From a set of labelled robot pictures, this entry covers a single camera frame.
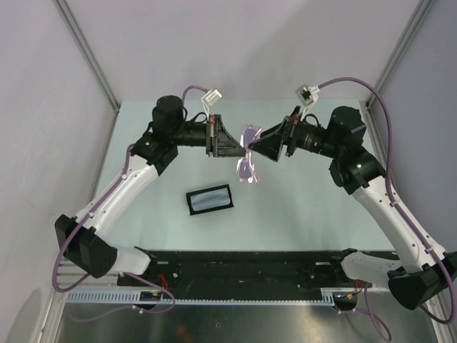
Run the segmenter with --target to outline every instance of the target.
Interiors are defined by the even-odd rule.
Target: red wire
[[[356,287],[358,289],[356,294],[360,294],[363,291],[363,285],[360,282],[360,280],[355,280],[355,282],[356,282]]]
[[[157,276],[162,280],[162,287],[164,287],[165,289],[168,289],[169,283],[166,281],[165,276],[162,273],[160,273]]]

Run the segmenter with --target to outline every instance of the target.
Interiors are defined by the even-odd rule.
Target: white arm segment
[[[121,171],[100,195],[79,211],[76,214],[76,222],[80,222],[89,213],[94,204],[105,196],[111,186],[116,183],[116,180],[122,177],[123,181],[116,190],[107,197],[105,202],[91,214],[91,218],[84,223],[87,229],[93,227],[96,230],[95,234],[101,239],[106,240],[114,223],[124,210],[158,176],[159,174],[154,165],[149,166],[146,160],[140,156],[130,156],[129,168],[126,174],[122,175]],[[113,244],[110,245],[117,248],[117,259],[110,272],[131,272],[137,275],[144,273],[151,261],[147,254],[133,247],[126,248],[117,247]]]
[[[408,208],[403,204],[393,188],[393,194],[405,213],[418,227],[422,235],[427,239],[433,250],[440,259],[444,258],[446,250],[438,244],[427,231],[419,224]],[[418,237],[403,220],[400,214],[387,197],[385,179],[377,177],[369,182],[369,187],[359,188],[353,193],[353,197],[371,214],[376,220],[388,240],[392,243],[400,264],[393,263],[387,259],[367,257],[362,253],[353,253],[347,256],[343,262],[343,269],[351,279],[362,279],[380,286],[386,286],[388,277],[387,271],[398,269],[401,265],[408,273],[422,271],[422,266],[428,264],[433,266],[435,261],[426,251]]]

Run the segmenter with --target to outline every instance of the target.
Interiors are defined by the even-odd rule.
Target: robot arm
[[[64,256],[93,277],[108,272],[143,274],[151,263],[148,254],[133,247],[106,242],[116,220],[135,197],[178,156],[178,146],[204,146],[209,156],[245,156],[246,150],[225,130],[221,116],[206,123],[185,121],[177,96],[164,96],[153,109],[153,121],[126,152],[116,178],[75,217],[61,215],[56,223]]]
[[[298,97],[309,110],[317,100],[314,88],[306,86],[297,91]],[[306,120],[313,117],[316,125]],[[359,110],[339,107],[331,115],[324,129],[312,114],[303,115],[297,106],[282,123],[264,131],[261,137],[249,145],[249,149],[278,161],[283,146],[286,156],[292,156],[297,148],[333,159],[330,174],[339,187],[352,195],[376,220],[392,243],[399,261],[372,257],[355,249],[347,249],[334,258],[333,263],[341,270],[342,277],[361,279],[389,288],[392,295],[404,307],[415,309],[447,287],[446,278],[430,254],[433,250],[447,268],[452,279],[457,276],[457,253],[448,253],[418,223],[412,213],[395,195],[391,203],[386,190],[386,171],[376,158],[363,147],[366,126]],[[394,208],[402,210],[426,238],[431,248],[426,248],[406,220]]]

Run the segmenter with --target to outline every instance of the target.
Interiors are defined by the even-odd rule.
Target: white cable connector
[[[297,95],[298,99],[305,106],[305,108],[303,109],[303,113],[301,114],[301,121],[305,119],[305,115],[307,115],[310,112],[311,108],[319,99],[317,93],[319,93],[319,87],[310,87],[307,84],[304,84],[295,91],[295,94]]]
[[[201,104],[205,110],[206,118],[209,119],[209,108],[213,106],[222,97],[218,89],[207,91],[201,98]]]

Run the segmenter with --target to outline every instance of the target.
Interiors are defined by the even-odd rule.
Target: gray wall
[[[436,2],[383,91],[392,116],[399,194],[450,251],[457,250],[456,14],[457,1]],[[379,106],[375,117],[385,133]]]
[[[419,0],[69,0],[122,100],[218,87],[225,99],[289,98],[303,83],[374,83]],[[325,97],[365,99],[362,87]]]
[[[0,12],[0,342],[28,342],[51,288],[54,221],[88,199],[113,113],[52,1]]]

